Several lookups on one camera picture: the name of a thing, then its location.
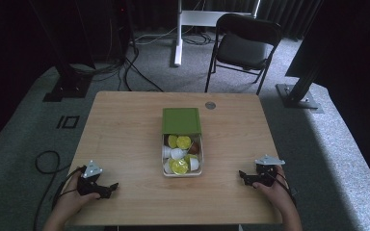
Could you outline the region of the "white desk frame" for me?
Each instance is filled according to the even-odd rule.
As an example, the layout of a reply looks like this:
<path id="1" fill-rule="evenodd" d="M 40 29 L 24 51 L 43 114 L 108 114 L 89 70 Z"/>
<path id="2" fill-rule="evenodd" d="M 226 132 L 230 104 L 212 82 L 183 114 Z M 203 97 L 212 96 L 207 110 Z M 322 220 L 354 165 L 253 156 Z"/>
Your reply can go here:
<path id="1" fill-rule="evenodd" d="M 182 64 L 182 50 L 183 50 L 182 27 L 183 26 L 215 27 L 217 20 L 224 14 L 225 12 L 183 10 L 182 0 L 177 0 L 177 14 L 176 14 L 177 36 L 173 61 L 173 64 L 175 66 L 181 66 Z"/>

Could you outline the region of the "black metal stand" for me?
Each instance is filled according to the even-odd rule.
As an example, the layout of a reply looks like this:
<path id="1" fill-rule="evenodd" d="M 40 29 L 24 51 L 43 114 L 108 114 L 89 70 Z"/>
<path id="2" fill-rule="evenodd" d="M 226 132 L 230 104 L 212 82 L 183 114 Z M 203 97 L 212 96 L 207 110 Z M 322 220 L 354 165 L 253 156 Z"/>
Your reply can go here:
<path id="1" fill-rule="evenodd" d="M 322 114 L 323 108 L 310 92 L 312 83 L 320 70 L 319 59 L 323 51 L 318 47 L 312 32 L 312 24 L 322 8 L 324 0 L 311 0 L 311 18 L 306 22 L 306 31 L 292 63 L 287 69 L 287 77 L 297 77 L 294 85 L 277 84 L 276 89 L 285 108 L 307 109 L 314 114 Z"/>
<path id="2" fill-rule="evenodd" d="M 72 64 L 94 67 L 87 35 L 76 0 L 28 0 L 37 17 L 43 44 L 59 73 L 44 102 L 84 98 L 93 76 L 77 71 Z"/>

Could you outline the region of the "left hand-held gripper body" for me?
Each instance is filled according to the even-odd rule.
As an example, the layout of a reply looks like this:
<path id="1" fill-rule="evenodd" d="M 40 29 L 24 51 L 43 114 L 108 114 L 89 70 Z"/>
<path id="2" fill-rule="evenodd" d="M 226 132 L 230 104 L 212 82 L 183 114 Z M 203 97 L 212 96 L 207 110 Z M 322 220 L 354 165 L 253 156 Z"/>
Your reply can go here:
<path id="1" fill-rule="evenodd" d="M 83 173 L 78 179 L 77 191 L 81 195 L 90 193 L 98 193 L 109 191 L 108 187 L 99 186 L 96 184 L 97 179 L 103 172 L 103 169 L 94 161 L 90 160 L 86 166 L 82 167 Z"/>

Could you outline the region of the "black folding chair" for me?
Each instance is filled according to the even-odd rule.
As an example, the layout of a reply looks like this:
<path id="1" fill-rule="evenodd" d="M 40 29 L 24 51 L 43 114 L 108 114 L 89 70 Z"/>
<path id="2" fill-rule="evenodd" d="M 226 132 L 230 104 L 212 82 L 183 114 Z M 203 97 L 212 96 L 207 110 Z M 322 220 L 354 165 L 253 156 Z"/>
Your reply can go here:
<path id="1" fill-rule="evenodd" d="M 278 23 L 237 13 L 226 13 L 216 22 L 215 43 L 210 59 L 205 92 L 217 67 L 254 75 L 259 94 L 273 56 L 282 40 Z"/>

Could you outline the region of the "person's right hand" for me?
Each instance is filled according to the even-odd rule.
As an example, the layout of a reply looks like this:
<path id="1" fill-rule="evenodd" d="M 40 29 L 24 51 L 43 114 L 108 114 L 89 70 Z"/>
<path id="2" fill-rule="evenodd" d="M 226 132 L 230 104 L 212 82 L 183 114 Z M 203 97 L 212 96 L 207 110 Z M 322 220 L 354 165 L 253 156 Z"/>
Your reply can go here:
<path id="1" fill-rule="evenodd" d="M 252 185 L 255 189 L 262 192 L 282 214 L 289 213 L 295 209 L 294 202 L 286 190 L 285 179 L 281 175 L 277 176 L 271 187 L 267 187 L 259 182 Z"/>

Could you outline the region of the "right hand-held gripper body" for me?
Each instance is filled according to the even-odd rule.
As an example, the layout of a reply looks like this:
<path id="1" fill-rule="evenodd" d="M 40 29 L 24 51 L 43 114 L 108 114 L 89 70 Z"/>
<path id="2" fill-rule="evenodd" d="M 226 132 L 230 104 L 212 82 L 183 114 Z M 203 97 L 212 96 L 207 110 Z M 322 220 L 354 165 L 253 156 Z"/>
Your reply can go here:
<path id="1" fill-rule="evenodd" d="M 271 187 L 277 178 L 277 166 L 285 164 L 284 160 L 269 155 L 264 155 L 254 162 L 256 164 L 256 175 L 248 175 L 246 179 L 252 180 L 253 183 L 259 182 L 267 187 Z"/>

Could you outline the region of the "person's left hand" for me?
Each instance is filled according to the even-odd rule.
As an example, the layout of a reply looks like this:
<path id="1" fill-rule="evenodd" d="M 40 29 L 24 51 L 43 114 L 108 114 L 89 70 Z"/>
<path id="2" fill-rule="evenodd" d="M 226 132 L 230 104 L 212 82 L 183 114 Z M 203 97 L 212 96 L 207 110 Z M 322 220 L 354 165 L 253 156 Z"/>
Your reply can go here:
<path id="1" fill-rule="evenodd" d="M 51 217 L 58 223 L 65 223 L 84 205 L 100 197 L 100 195 L 96 192 L 81 195 L 77 191 L 77 183 L 80 175 L 80 171 L 77 171 L 73 174 L 66 186 L 65 191 L 59 197 L 52 211 Z"/>

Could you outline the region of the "green box sleeve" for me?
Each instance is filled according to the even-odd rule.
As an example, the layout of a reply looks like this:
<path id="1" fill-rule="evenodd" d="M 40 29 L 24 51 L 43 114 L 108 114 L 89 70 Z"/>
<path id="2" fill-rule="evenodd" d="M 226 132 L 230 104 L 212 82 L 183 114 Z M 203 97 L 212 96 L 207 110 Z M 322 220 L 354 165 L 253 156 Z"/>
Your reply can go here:
<path id="1" fill-rule="evenodd" d="M 201 126 L 198 108 L 164 108 L 163 134 L 200 134 Z"/>

